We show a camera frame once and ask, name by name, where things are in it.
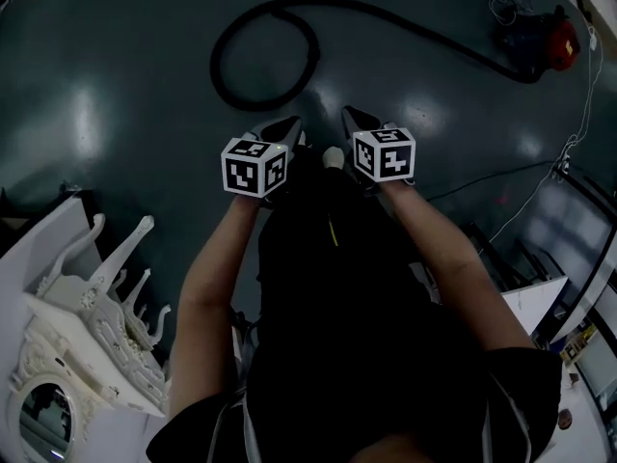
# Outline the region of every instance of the black t-shirt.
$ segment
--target black t-shirt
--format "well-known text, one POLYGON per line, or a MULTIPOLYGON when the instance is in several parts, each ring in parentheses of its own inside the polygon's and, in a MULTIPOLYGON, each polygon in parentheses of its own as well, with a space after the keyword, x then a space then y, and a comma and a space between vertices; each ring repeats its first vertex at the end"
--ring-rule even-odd
MULTIPOLYGON (((300 328, 292 320, 275 330, 268 324, 247 381, 262 461, 347 462, 386 435, 411 431, 436 462, 479 462, 487 397, 494 461, 524 461, 525 440, 493 378, 523 412, 532 460, 542 452, 557 418, 558 356, 522 348, 482 353, 435 304, 387 320, 381 308, 364 312, 348 311, 346 322, 338 313, 309 316, 300 328)), ((177 460, 180 448, 205 461, 228 400, 215 395, 177 415, 150 443, 152 463, 177 460)), ((246 461, 241 407, 225 415, 214 461, 246 461)))

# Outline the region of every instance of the epoxy floor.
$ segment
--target epoxy floor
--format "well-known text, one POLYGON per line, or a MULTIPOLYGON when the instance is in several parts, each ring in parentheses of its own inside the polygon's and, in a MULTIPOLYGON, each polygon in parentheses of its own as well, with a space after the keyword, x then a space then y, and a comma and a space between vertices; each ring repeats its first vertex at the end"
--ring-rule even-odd
MULTIPOLYGON (((14 0, 0 17, 2 185, 16 202, 34 205, 54 197, 63 180, 92 188, 118 240, 141 216, 154 215, 154 231, 129 269, 135 281, 144 267, 152 269, 143 296, 157 304, 150 313, 177 304, 188 266, 231 199, 222 190, 220 151, 256 123, 299 115, 318 148, 343 143, 339 112, 346 104, 407 126, 416 136, 416 178, 425 196, 552 160, 580 124, 588 37, 566 0, 533 3, 537 13, 566 7, 581 56, 572 69, 549 71, 531 86, 376 18, 299 8, 294 12, 313 27, 322 51, 309 86, 279 112, 235 111, 210 84, 210 51, 234 18, 264 1, 14 0)), ((487 0, 362 1, 503 60, 490 38, 495 22, 487 0)), ((252 97, 281 93, 301 71, 305 52, 296 30, 265 18, 229 53, 229 83, 252 97)), ((589 134, 572 155, 607 183, 617 167, 616 98, 616 68, 605 56, 589 134)), ((437 206, 491 235, 546 169, 482 182, 437 206)), ((266 217, 262 211, 258 226, 266 217)), ((259 309, 257 232, 234 297, 250 319, 259 309)), ((501 245, 507 239, 504 233, 501 245)), ((174 322, 175 310, 164 349, 174 322)))

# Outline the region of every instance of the fiducial marker cube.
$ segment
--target fiducial marker cube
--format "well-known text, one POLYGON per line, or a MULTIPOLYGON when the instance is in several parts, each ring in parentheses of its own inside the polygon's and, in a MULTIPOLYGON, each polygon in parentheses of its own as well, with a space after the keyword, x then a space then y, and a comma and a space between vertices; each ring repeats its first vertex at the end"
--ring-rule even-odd
POLYGON ((416 140, 406 128, 354 132, 354 166, 374 181, 414 176, 416 140))
POLYGON ((287 180, 288 147, 233 138, 221 153, 223 187, 263 198, 287 180))

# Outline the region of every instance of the round mirror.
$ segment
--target round mirror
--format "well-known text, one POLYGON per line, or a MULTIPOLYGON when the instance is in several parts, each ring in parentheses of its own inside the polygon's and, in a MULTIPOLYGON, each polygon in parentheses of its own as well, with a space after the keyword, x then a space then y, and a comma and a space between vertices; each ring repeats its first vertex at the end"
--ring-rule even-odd
POLYGON ((58 385, 41 384, 26 396, 19 433, 28 461, 58 463, 67 458, 70 431, 70 407, 58 385))

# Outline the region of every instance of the black hose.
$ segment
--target black hose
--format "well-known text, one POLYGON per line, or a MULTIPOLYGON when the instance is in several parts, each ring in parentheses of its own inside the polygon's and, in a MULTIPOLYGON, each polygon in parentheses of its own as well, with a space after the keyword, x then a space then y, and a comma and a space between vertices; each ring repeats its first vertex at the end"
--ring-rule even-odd
POLYGON ((532 84, 534 82, 537 82, 542 75, 541 71, 537 71, 534 73, 522 73, 504 67, 501 64, 498 64, 497 62, 488 59, 484 55, 480 55, 476 51, 473 51, 472 49, 461 45, 457 41, 451 40, 450 38, 436 33, 435 31, 431 31, 430 29, 420 26, 419 24, 415 24, 411 20, 407 20, 400 15, 393 14, 392 12, 386 11, 379 7, 375 7, 374 5, 359 2, 357 0, 271 0, 269 2, 265 2, 257 5, 256 7, 253 7, 252 9, 244 12, 242 15, 236 18, 233 22, 231 22, 229 27, 223 32, 221 37, 219 37, 219 39, 216 41, 216 44, 214 45, 212 55, 210 56, 210 77, 212 79, 214 89, 225 103, 233 106, 234 108, 244 111, 262 112, 268 110, 276 110, 277 108, 281 108, 283 105, 285 105, 285 103, 291 101, 305 88, 305 86, 309 83, 309 80, 312 77, 313 73, 315 72, 315 69, 317 68, 317 62, 320 58, 319 41, 314 31, 303 19, 301 19, 295 14, 291 14, 286 9, 288 7, 308 5, 350 9, 353 11, 379 17, 383 20, 386 20, 387 22, 402 27, 407 31, 416 33, 417 35, 428 38, 429 40, 437 41, 445 46, 448 46, 458 51, 459 53, 463 53, 464 55, 467 55, 476 62, 479 62, 480 64, 491 68, 495 72, 500 73, 501 75, 507 77, 508 79, 512 79, 513 81, 521 82, 524 84, 532 84), (266 99, 264 101, 251 101, 249 99, 243 99, 241 97, 238 97, 228 89, 221 74, 221 61, 223 58, 223 52, 225 51, 225 47, 228 45, 229 41, 233 38, 233 36, 251 21, 265 14, 271 14, 273 17, 285 20, 298 27, 298 29, 305 36, 308 42, 307 65, 302 72, 300 79, 298 79, 298 82, 296 82, 296 84, 294 84, 291 89, 286 93, 283 93, 282 95, 274 97, 272 99, 266 99))

